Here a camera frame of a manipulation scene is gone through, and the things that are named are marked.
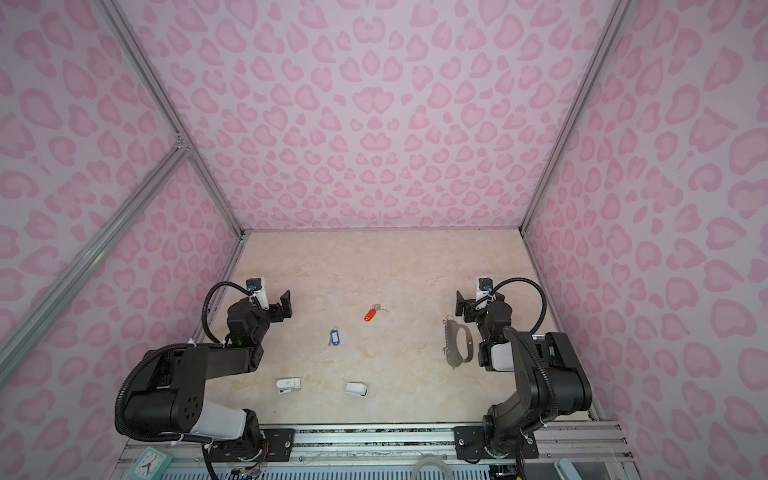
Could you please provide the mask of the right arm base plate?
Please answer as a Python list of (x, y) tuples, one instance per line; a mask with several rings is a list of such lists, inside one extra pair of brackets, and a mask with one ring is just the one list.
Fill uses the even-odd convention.
[(486, 428), (482, 425), (459, 426), (451, 429), (456, 458), (469, 463), (480, 460), (538, 459), (540, 452), (532, 433), (520, 430)]

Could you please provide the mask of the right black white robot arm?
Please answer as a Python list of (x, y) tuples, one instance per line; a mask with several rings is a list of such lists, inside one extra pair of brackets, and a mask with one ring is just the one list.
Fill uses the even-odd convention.
[(515, 382), (515, 392), (489, 407), (479, 429), (459, 429), (457, 441), (469, 447), (468, 458), (536, 458), (536, 430), (592, 406), (591, 385), (568, 336), (519, 331), (512, 326), (512, 313), (502, 295), (456, 295), (455, 314), (480, 333), (478, 364), (489, 372), (511, 373)]

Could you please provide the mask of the blue key tag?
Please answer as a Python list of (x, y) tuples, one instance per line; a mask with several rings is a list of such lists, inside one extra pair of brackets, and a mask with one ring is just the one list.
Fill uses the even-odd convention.
[(329, 346), (338, 346), (340, 344), (340, 336), (337, 328), (333, 328), (329, 332)]

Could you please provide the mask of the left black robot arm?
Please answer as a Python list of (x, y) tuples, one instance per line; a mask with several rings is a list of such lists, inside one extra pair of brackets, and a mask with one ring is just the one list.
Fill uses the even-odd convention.
[(228, 459), (255, 457), (265, 444), (256, 414), (207, 401), (206, 385), (256, 371), (269, 328), (292, 315), (290, 291), (265, 309), (243, 298), (227, 311), (227, 343), (178, 343), (148, 351), (118, 391), (116, 430), (143, 442), (207, 445)]

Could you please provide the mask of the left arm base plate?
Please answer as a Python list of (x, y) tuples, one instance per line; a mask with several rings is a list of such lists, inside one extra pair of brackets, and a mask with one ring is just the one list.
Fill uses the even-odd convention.
[(214, 442), (208, 454), (213, 463), (287, 462), (293, 448), (294, 429), (246, 430), (237, 440)]

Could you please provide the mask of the silver carabiner keyring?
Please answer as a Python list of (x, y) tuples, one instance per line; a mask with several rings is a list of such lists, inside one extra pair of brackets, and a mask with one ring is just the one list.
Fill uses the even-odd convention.
[(443, 354), (447, 364), (452, 368), (469, 363), (474, 358), (474, 340), (469, 327), (447, 316), (443, 320), (444, 340)]

